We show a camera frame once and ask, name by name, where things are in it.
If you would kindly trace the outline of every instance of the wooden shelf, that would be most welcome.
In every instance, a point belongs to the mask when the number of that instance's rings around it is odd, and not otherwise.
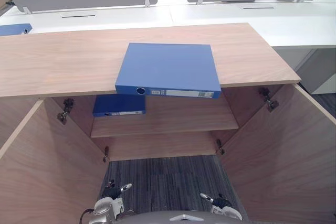
[[[109,147],[110,161],[216,153],[215,142],[205,131],[101,137],[93,142],[103,152]]]
[[[219,99],[146,97],[146,114],[95,118],[91,137],[237,129],[223,95]]]

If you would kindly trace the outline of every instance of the black cable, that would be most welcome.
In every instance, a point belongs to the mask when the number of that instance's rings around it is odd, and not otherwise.
[[[91,212],[93,212],[93,211],[94,211],[94,209],[92,209],[92,208],[86,209],[86,210],[82,213],[82,215],[80,216],[79,224],[82,224],[82,219],[83,219],[84,214],[86,214],[87,212],[91,213]]]

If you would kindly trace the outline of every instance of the binder ring hole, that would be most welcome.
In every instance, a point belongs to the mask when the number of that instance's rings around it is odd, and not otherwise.
[[[145,94],[145,89],[144,88],[137,88],[136,89],[138,94]]]

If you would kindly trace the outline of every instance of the blue binder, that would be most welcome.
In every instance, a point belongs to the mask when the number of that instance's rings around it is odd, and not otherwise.
[[[130,43],[117,93],[218,98],[221,93],[210,45]]]
[[[31,30],[30,24],[13,24],[0,26],[0,36],[27,34]]]
[[[145,97],[129,94],[101,94],[96,97],[93,116],[145,114]]]

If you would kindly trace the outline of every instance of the gray carpet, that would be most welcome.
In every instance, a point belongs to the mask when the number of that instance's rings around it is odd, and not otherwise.
[[[161,210],[210,211],[211,203],[201,199],[200,193],[215,198],[222,193],[247,220],[216,155],[110,162],[101,190],[111,179],[120,187],[133,184],[122,197],[125,210],[138,214]]]
[[[313,94],[312,97],[336,118],[336,93]]]

